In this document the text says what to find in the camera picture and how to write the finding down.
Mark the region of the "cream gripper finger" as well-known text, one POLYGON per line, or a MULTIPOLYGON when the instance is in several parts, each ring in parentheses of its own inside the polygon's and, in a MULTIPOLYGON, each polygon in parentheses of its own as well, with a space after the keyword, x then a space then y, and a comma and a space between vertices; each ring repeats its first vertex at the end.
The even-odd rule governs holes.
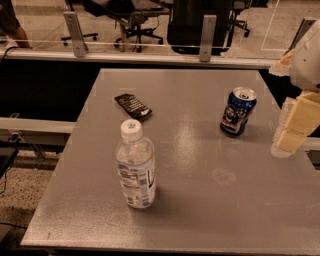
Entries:
POLYGON ((277 158, 290 157, 319 126, 319 93, 302 91, 296 98, 287 97, 280 111, 271 154, 277 158))
POLYGON ((290 50, 269 68, 269 73, 278 77, 289 76, 292 56, 293 51, 290 50))

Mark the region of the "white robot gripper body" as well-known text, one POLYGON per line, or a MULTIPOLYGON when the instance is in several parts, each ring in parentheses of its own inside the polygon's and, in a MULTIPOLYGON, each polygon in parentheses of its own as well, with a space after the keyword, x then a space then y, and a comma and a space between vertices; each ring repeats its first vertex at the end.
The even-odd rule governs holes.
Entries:
POLYGON ((293 49, 291 83, 302 90, 320 90, 320 21, 312 24, 293 49))

